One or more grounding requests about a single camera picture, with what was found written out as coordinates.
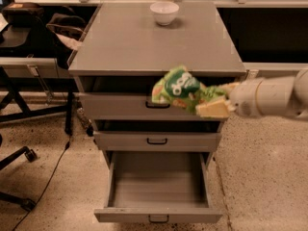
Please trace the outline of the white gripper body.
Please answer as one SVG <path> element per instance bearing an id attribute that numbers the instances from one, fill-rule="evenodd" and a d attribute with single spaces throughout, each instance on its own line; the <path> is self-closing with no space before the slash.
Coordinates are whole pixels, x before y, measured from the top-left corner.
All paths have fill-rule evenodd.
<path id="1" fill-rule="evenodd" d="M 235 113 L 242 117 L 260 117 L 257 107 L 257 90 L 263 78 L 249 79 L 239 83 L 229 94 Z"/>

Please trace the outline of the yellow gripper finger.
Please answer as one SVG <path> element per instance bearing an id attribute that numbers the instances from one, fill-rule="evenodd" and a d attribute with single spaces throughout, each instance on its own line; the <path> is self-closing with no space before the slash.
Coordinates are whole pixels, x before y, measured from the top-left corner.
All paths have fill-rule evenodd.
<path id="1" fill-rule="evenodd" d="M 227 103 L 224 99 L 199 104 L 195 107 L 195 110 L 201 117 L 228 118 L 230 116 Z"/>
<path id="2" fill-rule="evenodd" d="M 224 90 L 227 94 L 230 94 L 232 90 L 237 87 L 240 84 L 240 82 L 233 82 L 228 84 L 219 85 L 218 87 L 222 90 Z"/>

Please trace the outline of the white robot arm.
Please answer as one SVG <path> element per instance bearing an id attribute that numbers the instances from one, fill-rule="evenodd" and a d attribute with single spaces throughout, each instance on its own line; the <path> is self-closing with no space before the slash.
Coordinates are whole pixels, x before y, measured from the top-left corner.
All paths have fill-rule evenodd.
<path id="1" fill-rule="evenodd" d="M 204 118 L 282 116 L 307 120 L 308 68 L 296 76 L 255 78 L 220 86 L 226 95 L 195 107 Z"/>

